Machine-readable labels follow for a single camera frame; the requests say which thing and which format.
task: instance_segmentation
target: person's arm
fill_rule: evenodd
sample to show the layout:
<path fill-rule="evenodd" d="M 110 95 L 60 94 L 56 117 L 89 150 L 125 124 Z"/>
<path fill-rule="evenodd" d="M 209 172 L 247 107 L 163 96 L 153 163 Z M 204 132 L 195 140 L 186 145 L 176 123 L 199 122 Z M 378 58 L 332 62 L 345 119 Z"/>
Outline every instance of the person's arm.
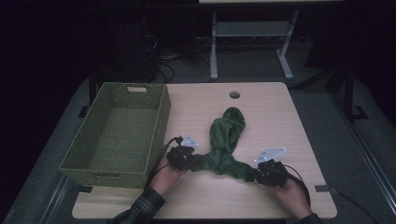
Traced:
<path fill-rule="evenodd" d="M 168 164 L 166 156 L 158 165 L 158 173 L 152 178 L 149 188 L 136 199 L 131 208 L 111 220 L 111 224 L 143 224 L 152 220 L 165 204 L 163 195 L 176 184 L 187 171 L 176 171 Z"/>
<path fill-rule="evenodd" d="M 322 221 L 308 204 L 304 192 L 301 187 L 291 179 L 287 179 L 283 188 L 268 187 L 275 196 L 279 199 L 280 203 L 292 215 L 299 219 L 300 224 L 320 224 Z"/>

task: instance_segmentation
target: hand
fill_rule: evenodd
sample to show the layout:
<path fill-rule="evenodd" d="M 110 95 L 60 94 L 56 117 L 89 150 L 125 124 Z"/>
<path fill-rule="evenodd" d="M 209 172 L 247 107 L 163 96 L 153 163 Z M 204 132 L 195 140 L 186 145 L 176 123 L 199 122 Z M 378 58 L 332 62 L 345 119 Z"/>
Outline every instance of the hand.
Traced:
<path fill-rule="evenodd" d="M 170 165 L 166 155 L 160 161 L 157 167 L 158 173 L 152 178 L 149 186 L 157 191 L 161 196 L 168 192 L 176 184 L 178 179 L 188 171 L 174 170 Z"/>
<path fill-rule="evenodd" d="M 305 194 L 301 187 L 291 179 L 287 179 L 283 188 L 268 187 L 280 203 L 298 219 L 314 214 L 306 201 Z"/>

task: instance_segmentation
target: white tag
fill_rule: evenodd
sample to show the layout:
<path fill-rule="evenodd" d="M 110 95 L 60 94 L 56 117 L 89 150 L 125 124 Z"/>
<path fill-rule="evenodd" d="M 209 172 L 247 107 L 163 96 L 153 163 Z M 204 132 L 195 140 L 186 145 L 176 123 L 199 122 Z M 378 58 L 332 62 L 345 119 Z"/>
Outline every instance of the white tag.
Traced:
<path fill-rule="evenodd" d="M 187 134 L 184 138 L 183 141 L 181 142 L 181 145 L 183 147 L 198 147 L 199 144 L 194 141 L 194 139 L 191 137 L 191 135 Z"/>
<path fill-rule="evenodd" d="M 259 156 L 254 160 L 254 162 L 259 164 L 261 162 L 269 161 L 286 151 L 287 150 L 284 147 L 272 148 L 272 149 L 262 149 Z"/>

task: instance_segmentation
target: green cloth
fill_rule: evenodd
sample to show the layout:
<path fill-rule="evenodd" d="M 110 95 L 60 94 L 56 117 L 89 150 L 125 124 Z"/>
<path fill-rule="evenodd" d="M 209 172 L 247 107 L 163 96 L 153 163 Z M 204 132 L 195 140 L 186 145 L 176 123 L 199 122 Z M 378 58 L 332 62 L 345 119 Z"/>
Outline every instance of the green cloth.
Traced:
<path fill-rule="evenodd" d="M 221 119 L 215 119 L 210 127 L 211 151 L 206 155 L 194 155 L 196 164 L 191 171 L 210 170 L 216 175 L 230 175 L 236 179 L 253 182 L 254 169 L 233 158 L 239 136 L 246 127 L 244 116 L 238 108 L 230 107 Z"/>

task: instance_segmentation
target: green wicker basket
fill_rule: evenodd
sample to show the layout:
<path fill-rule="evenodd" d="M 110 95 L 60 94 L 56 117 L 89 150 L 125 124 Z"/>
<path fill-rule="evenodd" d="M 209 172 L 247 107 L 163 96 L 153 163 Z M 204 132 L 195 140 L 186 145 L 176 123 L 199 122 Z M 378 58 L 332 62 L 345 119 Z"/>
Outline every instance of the green wicker basket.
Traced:
<path fill-rule="evenodd" d="M 85 186 L 142 189 L 163 148 L 166 85 L 104 83 L 60 170 Z"/>

